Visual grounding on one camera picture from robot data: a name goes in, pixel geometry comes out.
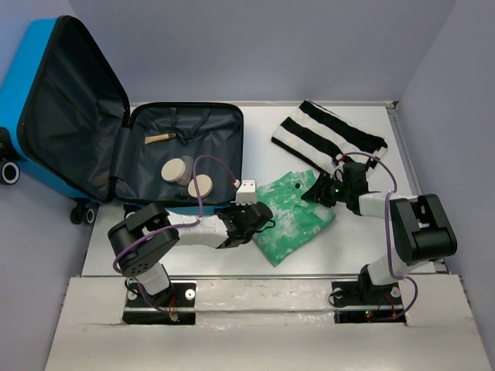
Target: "green folded clothing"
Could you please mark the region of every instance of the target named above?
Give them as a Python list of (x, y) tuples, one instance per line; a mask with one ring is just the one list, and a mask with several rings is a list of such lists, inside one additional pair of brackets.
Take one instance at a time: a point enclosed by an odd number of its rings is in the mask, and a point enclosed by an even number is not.
[(273, 183), (258, 187), (258, 201), (270, 208), (276, 224), (275, 228), (255, 234), (253, 240), (274, 267), (335, 218), (330, 209), (301, 200), (315, 181), (312, 170), (308, 170), (289, 172)]

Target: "gray wall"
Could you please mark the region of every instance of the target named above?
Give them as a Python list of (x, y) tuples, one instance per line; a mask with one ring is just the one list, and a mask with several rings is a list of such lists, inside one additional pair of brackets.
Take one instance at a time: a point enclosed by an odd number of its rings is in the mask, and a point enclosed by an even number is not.
[(401, 103), (399, 118), (423, 192), (440, 195), (492, 366), (495, 355), (495, 2), (459, 0)]
[[(67, 13), (66, 0), (0, 2), (0, 83), (29, 22)], [(1, 370), (45, 367), (67, 278), (80, 271), (90, 237), (70, 223), (72, 207), (26, 175), (0, 186)]]
[(455, 0), (70, 0), (133, 102), (398, 100)]

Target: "striped towel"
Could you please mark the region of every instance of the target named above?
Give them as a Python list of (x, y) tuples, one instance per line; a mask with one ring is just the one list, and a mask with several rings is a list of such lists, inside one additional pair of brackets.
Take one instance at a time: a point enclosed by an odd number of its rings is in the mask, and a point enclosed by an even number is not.
[[(332, 172), (341, 155), (367, 152), (378, 159), (387, 152), (381, 137), (356, 129), (333, 112), (305, 100), (277, 127), (271, 141), (320, 171)], [(373, 159), (353, 155), (347, 161), (366, 164), (367, 175), (377, 165)]]

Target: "white table surface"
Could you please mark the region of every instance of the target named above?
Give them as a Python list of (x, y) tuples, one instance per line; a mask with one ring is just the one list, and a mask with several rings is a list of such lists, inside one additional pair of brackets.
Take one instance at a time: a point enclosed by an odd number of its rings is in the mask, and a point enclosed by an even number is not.
[[(309, 165), (270, 142), (275, 128), (294, 110), (293, 107), (246, 106), (244, 113), (243, 178), (256, 179), (258, 185), (275, 181), (285, 173), (307, 170)], [(385, 107), (328, 107), (357, 128), (383, 136), (388, 143), (384, 162), (398, 182), (400, 194), (411, 188)], [(391, 180), (377, 167), (370, 177), (370, 190), (389, 190)], [(215, 250), (204, 246), (174, 247), (161, 260), (172, 276), (181, 277), (297, 277), (357, 274), (362, 266), (385, 253), (384, 223), (374, 218), (353, 215), (344, 205), (334, 209), (335, 220), (314, 240), (273, 267), (253, 243), (234, 249)], [(122, 221), (120, 203), (102, 205), (84, 264), (83, 276), (117, 275), (111, 262), (113, 250), (107, 232)], [(415, 273), (434, 273), (433, 264)]]
[(46, 370), (490, 370), (458, 277), (416, 279), (407, 326), (336, 325), (330, 280), (199, 280), (196, 325), (166, 326), (121, 323), (123, 278), (73, 278)]

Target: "open suitcase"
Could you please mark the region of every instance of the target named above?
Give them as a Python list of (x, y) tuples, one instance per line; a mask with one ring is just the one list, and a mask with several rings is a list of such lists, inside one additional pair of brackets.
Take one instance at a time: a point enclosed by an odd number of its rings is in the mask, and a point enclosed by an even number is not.
[[(213, 155), (241, 179), (243, 115), (218, 103), (150, 103), (132, 113), (124, 88), (84, 25), (74, 17), (28, 28), (0, 90), (0, 182), (20, 172), (77, 201), (73, 223), (94, 220), (92, 202), (195, 206), (187, 187), (163, 180), (172, 158)], [(145, 145), (145, 137), (177, 138)], [(205, 206), (235, 197), (216, 162), (198, 162), (213, 180)]]

